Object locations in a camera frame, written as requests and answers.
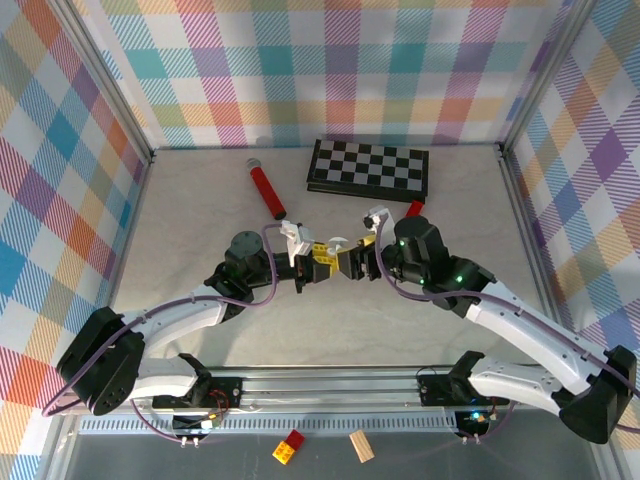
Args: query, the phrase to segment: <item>colorful checkered pattern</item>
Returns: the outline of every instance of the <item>colorful checkered pattern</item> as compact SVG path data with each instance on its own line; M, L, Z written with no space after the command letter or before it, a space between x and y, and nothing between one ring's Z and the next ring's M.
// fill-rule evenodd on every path
M107 301L144 166L46 1L0 10L0 479L30 479L53 365Z
M493 143L570 3L76 0L170 147Z
M598 2L516 147L520 188L562 320L594 342L622 344L636 354L638 25L639 0ZM623 420L638 426L640 409L632 405ZM621 439L626 448L640 449L640 437Z

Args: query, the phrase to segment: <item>white floor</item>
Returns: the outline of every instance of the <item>white floor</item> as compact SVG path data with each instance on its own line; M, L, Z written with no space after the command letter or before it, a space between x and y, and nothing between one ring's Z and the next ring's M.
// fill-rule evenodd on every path
M430 148L430 192L423 211L453 254L472 258L535 308L539 301L493 147ZM367 234L362 214L381 203L306 191L311 149L163 151L151 171L116 311L156 305L213 273L231 238L273 223L245 161L257 157L287 208L287 219L318 241ZM407 205L385 202L396 219ZM276 251L284 241L274 234ZM258 298L266 295L265 289ZM467 350L527 361L493 333L432 305L399 297L382 280L337 274L296 295L278 287L265 308L170 345L217 365L453 364Z

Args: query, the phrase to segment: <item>red handle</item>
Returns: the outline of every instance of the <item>red handle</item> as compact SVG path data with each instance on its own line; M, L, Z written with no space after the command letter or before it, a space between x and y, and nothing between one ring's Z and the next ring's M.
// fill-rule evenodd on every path
M424 207L424 203L419 202L418 200L414 200L413 202L411 202L411 206L409 207L409 210L407 211L405 217L417 217L418 215L420 215L422 207Z
M262 195L264 203L269 207L273 218L276 220L282 220L287 215L287 212L262 168L253 167L249 173L251 174L251 178L253 178L253 183L258 187L258 191L260 192L260 195Z

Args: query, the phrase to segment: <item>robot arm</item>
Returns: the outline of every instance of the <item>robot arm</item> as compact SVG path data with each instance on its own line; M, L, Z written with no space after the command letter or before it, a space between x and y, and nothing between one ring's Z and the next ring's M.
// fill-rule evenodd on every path
M438 229L423 217L404 218L394 224L388 210L377 207L368 212L364 223L375 235L363 238L354 248L331 253L327 245L315 243L306 228L282 222L280 231L287 239L288 251L273 255L277 280L293 280L298 293L306 284L326 280L336 271L353 280L386 276L420 285L425 296L404 295L431 300L440 308L488 328L540 364L525 367L467 352L450 373L452 391L459 399L511 399L558 415L589 441L608 440L632 392L592 359L635 383L636 357L632 352L623 347L605 351L536 312L486 269L449 255ZM376 238L381 258L376 257ZM179 303L173 308L159 311L157 307L124 315L116 315L109 308L97 310L57 370L68 382L106 338L142 317L142 322L118 338L104 358L87 370L73 387L75 393L95 415L114 410L127 398L159 395L180 397L188 405L202 406L212 388L208 371L190 355L152 359L149 352L189 332L225 322L244 308L203 297L219 295L251 303L253 289L270 285L271 278L261 237L254 232L241 232L232 239L225 261L215 273L187 295L191 301L182 298L173 302ZM535 322L525 318L523 312L533 316ZM582 353L571 348L575 344Z
M526 305L475 262L449 255L426 218L400 220L391 237L381 221L385 217L388 222L388 211L374 209L365 225L373 231L382 226L381 260L395 280L420 285L436 306L488 328L540 364L524 367L467 352L451 371L453 391L461 399L502 397L542 408L582 438L606 443L633 395L610 370L634 385L635 355L580 338Z

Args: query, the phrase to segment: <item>yellow lego brick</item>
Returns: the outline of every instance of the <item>yellow lego brick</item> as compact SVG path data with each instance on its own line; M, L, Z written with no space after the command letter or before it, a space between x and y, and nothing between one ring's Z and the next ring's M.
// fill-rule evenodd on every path
M296 453L296 451L291 448L286 442L280 442L278 447L273 452L273 456L276 457L280 463L286 465L287 463L289 463L289 460L291 460L291 457L293 457L294 453Z
M360 241L358 242L358 244L360 244L362 242L362 246L363 247L368 247L369 245L371 245L375 241L376 241L376 236L375 235L369 235L367 237L361 238Z
M338 259L337 257L331 257L327 255L327 250L329 246L324 243L314 243L312 247L313 259L324 265L329 265L330 273L329 276L333 275L338 271Z

